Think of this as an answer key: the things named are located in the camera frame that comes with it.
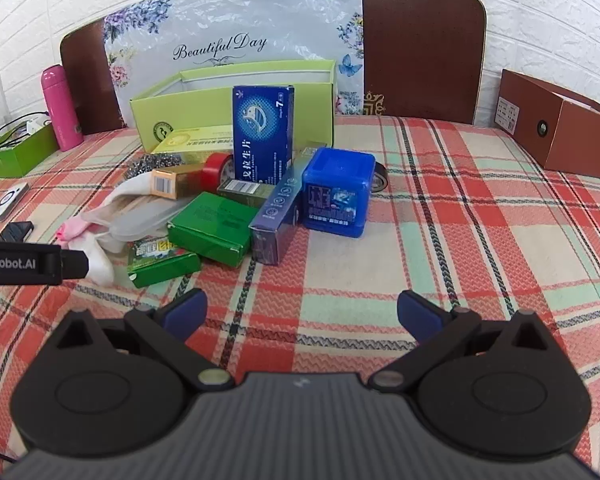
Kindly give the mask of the small green printed box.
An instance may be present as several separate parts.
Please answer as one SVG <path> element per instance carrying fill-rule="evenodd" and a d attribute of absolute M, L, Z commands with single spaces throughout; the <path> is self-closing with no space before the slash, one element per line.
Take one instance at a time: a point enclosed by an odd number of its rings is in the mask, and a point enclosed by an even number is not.
<path fill-rule="evenodd" d="M 201 269 L 197 254 L 174 245 L 166 236 L 134 242 L 126 270 L 136 288 L 143 288 L 193 274 Z"/>

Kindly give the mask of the white pink sock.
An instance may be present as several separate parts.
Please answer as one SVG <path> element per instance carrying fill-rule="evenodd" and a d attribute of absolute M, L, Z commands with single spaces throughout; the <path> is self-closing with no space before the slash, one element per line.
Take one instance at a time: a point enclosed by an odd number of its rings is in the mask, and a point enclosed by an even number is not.
<path fill-rule="evenodd" d="M 144 196 L 150 194 L 150 173 L 145 172 L 119 184 L 99 205 L 104 208 L 118 197 Z M 62 248 L 82 250 L 87 256 L 88 272 L 86 278 L 98 286 L 114 284 L 114 265 L 91 231 L 91 222 L 78 214 L 66 220 L 56 232 L 56 240 Z"/>

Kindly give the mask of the translucent shoe insole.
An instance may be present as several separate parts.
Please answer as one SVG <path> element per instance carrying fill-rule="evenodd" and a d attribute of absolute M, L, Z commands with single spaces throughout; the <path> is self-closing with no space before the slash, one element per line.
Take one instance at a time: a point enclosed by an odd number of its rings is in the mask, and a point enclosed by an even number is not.
<path fill-rule="evenodd" d="M 155 235 L 192 201 L 153 195 L 120 195 L 104 206 L 84 212 L 82 218 L 99 227 L 99 234 L 122 243 Z"/>

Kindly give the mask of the gold box with barcode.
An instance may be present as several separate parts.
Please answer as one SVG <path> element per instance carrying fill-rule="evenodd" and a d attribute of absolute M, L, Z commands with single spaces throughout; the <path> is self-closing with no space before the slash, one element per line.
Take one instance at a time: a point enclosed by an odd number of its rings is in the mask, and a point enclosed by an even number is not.
<path fill-rule="evenodd" d="M 151 171 L 150 192 L 167 200 L 192 197 L 202 191 L 199 164 L 158 168 Z"/>

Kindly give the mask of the olive green small box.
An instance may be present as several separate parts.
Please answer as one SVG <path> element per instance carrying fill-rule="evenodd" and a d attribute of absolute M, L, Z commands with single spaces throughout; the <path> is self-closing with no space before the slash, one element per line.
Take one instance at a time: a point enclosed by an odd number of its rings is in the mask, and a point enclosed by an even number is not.
<path fill-rule="evenodd" d="M 219 196 L 234 200 L 234 202 L 249 207 L 260 208 L 271 195 L 275 186 L 266 183 L 249 182 L 230 179 L 223 182 L 217 189 Z"/>

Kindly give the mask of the steel wool scrubber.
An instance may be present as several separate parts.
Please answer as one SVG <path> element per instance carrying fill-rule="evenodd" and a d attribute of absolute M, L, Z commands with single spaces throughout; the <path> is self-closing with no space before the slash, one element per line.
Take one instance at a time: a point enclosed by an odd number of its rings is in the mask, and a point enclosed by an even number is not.
<path fill-rule="evenodd" d="M 182 163 L 183 159 L 179 154 L 143 154 L 129 163 L 124 178 L 130 180 L 155 169 L 181 166 Z"/>

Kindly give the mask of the red tape roll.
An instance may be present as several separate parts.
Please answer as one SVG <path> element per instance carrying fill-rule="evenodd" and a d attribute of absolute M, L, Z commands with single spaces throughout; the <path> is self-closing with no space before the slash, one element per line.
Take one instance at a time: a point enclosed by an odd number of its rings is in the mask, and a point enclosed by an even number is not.
<path fill-rule="evenodd" d="M 212 153 L 202 166 L 200 184 L 204 192 L 215 193 L 223 183 L 235 177 L 234 158 L 228 153 Z"/>

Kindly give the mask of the blue plastic cube container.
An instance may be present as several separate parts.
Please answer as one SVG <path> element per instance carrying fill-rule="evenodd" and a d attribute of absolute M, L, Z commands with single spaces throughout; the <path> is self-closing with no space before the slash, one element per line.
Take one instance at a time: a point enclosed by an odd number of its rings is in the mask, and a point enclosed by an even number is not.
<path fill-rule="evenodd" d="M 302 220 L 310 230 L 358 238 L 366 223 L 372 154 L 319 148 L 302 174 Z"/>

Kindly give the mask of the yellow green medicine box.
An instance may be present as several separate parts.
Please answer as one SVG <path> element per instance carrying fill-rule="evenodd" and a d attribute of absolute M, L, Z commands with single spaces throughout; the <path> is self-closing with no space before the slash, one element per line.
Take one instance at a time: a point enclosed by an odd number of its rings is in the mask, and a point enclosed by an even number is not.
<path fill-rule="evenodd" d="M 234 150 L 231 125 L 173 130 L 152 151 L 169 155 L 183 164 L 202 164 L 213 153 L 232 154 Z"/>

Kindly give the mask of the tall blue medicine box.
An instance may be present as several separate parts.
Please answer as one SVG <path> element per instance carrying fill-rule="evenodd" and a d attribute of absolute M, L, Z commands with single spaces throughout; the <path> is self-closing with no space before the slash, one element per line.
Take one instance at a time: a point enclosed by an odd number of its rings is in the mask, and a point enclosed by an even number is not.
<path fill-rule="evenodd" d="M 292 159 L 293 86 L 235 86 L 234 168 L 238 180 L 276 185 Z"/>

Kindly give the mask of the white round-button device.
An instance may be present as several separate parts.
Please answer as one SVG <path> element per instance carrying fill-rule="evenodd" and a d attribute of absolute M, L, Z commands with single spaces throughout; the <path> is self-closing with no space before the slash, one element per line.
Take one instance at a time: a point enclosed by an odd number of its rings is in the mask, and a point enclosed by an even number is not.
<path fill-rule="evenodd" d="M 14 207 L 29 191 L 27 183 L 19 183 L 9 188 L 0 198 L 0 222 L 4 221 Z"/>

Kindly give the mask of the green tray box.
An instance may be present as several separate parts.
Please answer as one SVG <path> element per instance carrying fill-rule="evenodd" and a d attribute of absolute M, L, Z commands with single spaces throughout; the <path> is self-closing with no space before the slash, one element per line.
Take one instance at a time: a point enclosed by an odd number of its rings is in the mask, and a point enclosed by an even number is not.
<path fill-rule="evenodd" d="M 20 178 L 58 151 L 46 113 L 32 113 L 0 130 L 0 179 Z"/>

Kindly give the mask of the plaid bed sheet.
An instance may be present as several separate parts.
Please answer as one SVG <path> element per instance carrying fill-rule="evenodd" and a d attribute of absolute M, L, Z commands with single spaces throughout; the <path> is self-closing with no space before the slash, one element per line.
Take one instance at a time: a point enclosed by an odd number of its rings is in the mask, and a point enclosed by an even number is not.
<path fill-rule="evenodd" d="M 545 170 L 505 132 L 450 122 L 341 117 L 336 143 L 388 170 L 358 238 L 298 229 L 279 266 L 208 261 L 141 289 L 121 257 L 110 287 L 0 287 L 0 471 L 24 451 L 12 389 L 66 312 L 118 318 L 198 287 L 208 316 L 189 344 L 235 377 L 370 374 L 413 347 L 396 318 L 405 289 L 487 320 L 532 310 L 588 387 L 578 455 L 600 473 L 600 179 Z"/>

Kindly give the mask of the pink thermos bottle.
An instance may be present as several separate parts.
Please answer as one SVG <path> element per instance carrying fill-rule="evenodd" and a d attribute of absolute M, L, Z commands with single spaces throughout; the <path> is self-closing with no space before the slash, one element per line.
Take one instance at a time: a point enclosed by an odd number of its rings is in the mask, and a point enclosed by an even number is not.
<path fill-rule="evenodd" d="M 64 68 L 59 64 L 46 68 L 41 87 L 58 146 L 63 152 L 72 150 L 83 142 L 83 134 Z"/>

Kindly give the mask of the brown wooden headboard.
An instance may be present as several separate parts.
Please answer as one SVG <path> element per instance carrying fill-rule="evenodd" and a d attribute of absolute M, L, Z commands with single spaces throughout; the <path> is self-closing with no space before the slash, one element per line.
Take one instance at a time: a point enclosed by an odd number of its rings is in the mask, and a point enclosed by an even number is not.
<path fill-rule="evenodd" d="M 470 124 L 478 102 L 486 10 L 480 0 L 363 0 L 366 115 Z M 86 134 L 123 127 L 102 21 L 61 39 L 76 116 Z"/>

